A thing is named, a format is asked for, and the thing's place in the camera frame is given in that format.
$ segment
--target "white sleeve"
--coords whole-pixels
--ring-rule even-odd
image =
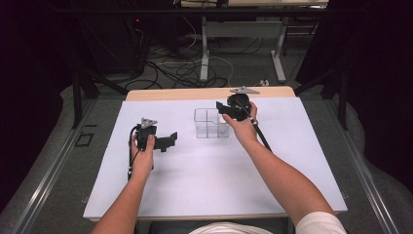
[[[315,212],[305,215],[296,226],[297,234],[346,233],[340,220],[329,213]]]

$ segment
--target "person's left hand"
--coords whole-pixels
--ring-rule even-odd
[[[131,178],[146,180],[153,166],[153,150],[155,146],[155,137],[150,135],[146,142],[145,150],[140,150],[136,146],[136,135],[131,138],[131,156],[134,157]]]

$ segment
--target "person's left arm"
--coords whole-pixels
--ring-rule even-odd
[[[131,179],[92,233],[133,233],[143,189],[152,170],[155,145],[155,138],[149,136],[146,149],[138,152],[135,140],[136,136],[133,136],[131,152],[136,156],[133,160]]]

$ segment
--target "person's right arm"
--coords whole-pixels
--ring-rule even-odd
[[[255,119],[257,108],[251,103],[251,116]],[[251,121],[241,122],[224,114],[225,121],[234,129],[237,139],[250,156],[274,197],[279,201],[294,225],[307,214],[325,212],[332,215],[329,204],[313,183],[262,145]]]

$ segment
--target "person's right hand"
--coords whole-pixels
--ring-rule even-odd
[[[251,101],[251,113],[250,115],[252,118],[256,120],[257,116],[257,106]],[[255,131],[254,127],[252,126],[251,120],[246,118],[241,122],[231,119],[231,117],[227,114],[223,114],[222,117],[224,120],[234,129],[235,136],[240,141],[242,145],[245,145],[251,141],[258,141],[257,140],[257,132]]]

